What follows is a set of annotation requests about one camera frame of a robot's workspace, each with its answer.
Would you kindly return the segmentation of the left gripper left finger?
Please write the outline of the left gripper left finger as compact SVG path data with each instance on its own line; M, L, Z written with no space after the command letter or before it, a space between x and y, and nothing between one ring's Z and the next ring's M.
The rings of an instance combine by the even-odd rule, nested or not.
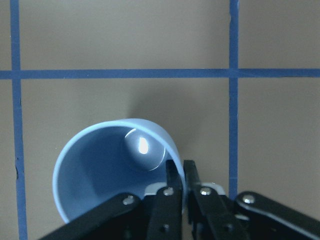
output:
M182 180L173 160L167 160L166 184L155 195L140 199L117 194L45 240L180 240L182 238Z

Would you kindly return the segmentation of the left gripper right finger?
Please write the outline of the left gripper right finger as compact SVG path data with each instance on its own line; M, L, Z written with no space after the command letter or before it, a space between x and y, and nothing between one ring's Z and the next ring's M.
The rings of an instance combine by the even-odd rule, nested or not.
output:
M193 160L183 163L188 221L195 240L318 240L320 222L257 192L231 200L202 183Z

